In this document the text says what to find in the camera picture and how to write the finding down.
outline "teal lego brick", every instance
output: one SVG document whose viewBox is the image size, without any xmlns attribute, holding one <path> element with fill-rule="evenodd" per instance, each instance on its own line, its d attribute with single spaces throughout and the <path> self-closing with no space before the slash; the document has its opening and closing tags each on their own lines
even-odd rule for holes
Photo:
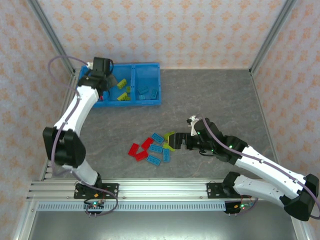
<svg viewBox="0 0 320 240">
<path fill-rule="evenodd" d="M 151 99 L 157 99 L 157 94 L 158 94 L 158 90 L 157 89 L 152 89 L 151 92 Z"/>
<path fill-rule="evenodd" d="M 147 162 L 153 164 L 153 165 L 156 165 L 156 166 L 159 166 L 160 163 L 161 163 L 161 159 L 155 157 L 155 156 L 151 156 L 149 155 L 148 158 L 146 159 Z"/>
<path fill-rule="evenodd" d="M 140 95 L 145 94 L 148 91 L 149 91 L 149 88 L 147 86 L 143 86 L 143 87 L 138 88 L 138 92 Z"/>
<path fill-rule="evenodd" d="M 169 163 L 170 162 L 170 150 L 164 148 L 162 150 L 162 154 L 163 154 L 163 162 Z"/>
<path fill-rule="evenodd" d="M 152 134 L 151 138 L 155 140 L 158 144 L 162 144 L 164 142 L 164 138 L 157 133 Z"/>
<path fill-rule="evenodd" d="M 152 152 L 155 152 L 155 153 L 162 153 L 162 149 L 163 147 L 162 146 L 158 146 L 158 145 L 155 145 L 155 144 L 151 144 L 150 147 L 149 147 L 149 150 L 152 151 Z"/>
</svg>

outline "marble-pattern floor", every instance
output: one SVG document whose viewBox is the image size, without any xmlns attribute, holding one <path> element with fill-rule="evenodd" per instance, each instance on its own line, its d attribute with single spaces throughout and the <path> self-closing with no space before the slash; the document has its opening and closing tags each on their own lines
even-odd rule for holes
<svg viewBox="0 0 320 240">
<path fill-rule="evenodd" d="M 80 138 L 87 161 L 102 178 L 223 179 L 230 171 L 254 178 L 196 150 L 171 152 L 171 162 L 160 166 L 128 156 L 132 143 L 142 144 L 154 132 L 189 132 L 186 119 L 197 114 L 209 118 L 224 135 L 237 136 L 274 159 L 248 70 L 162 70 L 161 87 L 160 106 L 90 111 Z"/>
</svg>

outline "patterned wallpaper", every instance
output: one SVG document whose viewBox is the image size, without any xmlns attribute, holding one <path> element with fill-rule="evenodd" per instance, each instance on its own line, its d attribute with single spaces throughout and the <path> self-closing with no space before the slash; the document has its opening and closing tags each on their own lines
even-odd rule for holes
<svg viewBox="0 0 320 240">
<path fill-rule="evenodd" d="M 69 55 L 248 69 L 285 0 L 39 0 Z"/>
<path fill-rule="evenodd" d="M 47 74 L 56 55 L 26 0 L 0 4 L 0 239 L 11 240 L 46 159 L 42 131 L 57 121 L 64 90 Z M 60 62 L 53 72 L 69 74 Z"/>
<path fill-rule="evenodd" d="M 297 1 L 254 79 L 282 165 L 320 178 L 318 0 Z"/>
</svg>

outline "yellow lego brick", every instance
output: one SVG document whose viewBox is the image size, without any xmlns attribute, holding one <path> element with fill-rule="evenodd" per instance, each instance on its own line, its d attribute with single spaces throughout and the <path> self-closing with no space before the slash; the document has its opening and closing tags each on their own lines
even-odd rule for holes
<svg viewBox="0 0 320 240">
<path fill-rule="evenodd" d="M 162 146 L 162 147 L 163 147 L 164 149 L 169 149 L 169 150 L 170 150 L 170 151 L 172 151 L 172 152 L 174 152 L 174 151 L 175 151 L 175 149 L 173 149 L 172 147 L 170 147 L 170 146 L 169 146 L 169 144 L 168 144 L 168 143 L 166 143 L 166 142 L 163 144 L 163 146 Z"/>
<path fill-rule="evenodd" d="M 125 93 L 122 93 L 120 96 L 117 97 L 117 100 L 118 101 L 125 101 L 128 97 L 128 94 L 125 92 Z"/>
<path fill-rule="evenodd" d="M 125 85 L 127 85 L 127 80 L 124 78 L 117 84 L 117 87 L 118 89 L 123 89 Z"/>
<path fill-rule="evenodd" d="M 164 135 L 164 140 L 165 140 L 166 142 L 168 142 L 168 141 L 169 141 L 169 136 L 171 136 L 171 135 L 173 135 L 173 134 L 175 134 L 175 131 L 171 131 L 171 132 L 166 133 L 166 134 Z"/>
</svg>

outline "blue plastic bin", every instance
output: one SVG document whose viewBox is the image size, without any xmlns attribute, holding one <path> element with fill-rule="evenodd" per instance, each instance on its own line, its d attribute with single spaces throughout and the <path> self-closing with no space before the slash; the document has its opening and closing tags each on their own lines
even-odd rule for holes
<svg viewBox="0 0 320 240">
<path fill-rule="evenodd" d="M 79 79 L 89 69 L 82 66 Z M 115 64 L 112 74 L 120 82 L 126 79 L 126 86 L 118 89 L 114 86 L 108 92 L 103 93 L 103 101 L 98 101 L 93 107 L 128 107 L 128 106 L 153 106 L 161 104 L 161 78 L 159 63 L 136 63 L 136 64 Z M 117 97 L 126 92 L 126 87 L 131 87 L 128 101 L 118 101 Z M 144 93 L 145 100 L 139 100 L 138 88 L 148 87 L 148 92 Z M 152 90 L 156 89 L 156 99 L 151 99 Z"/>
</svg>

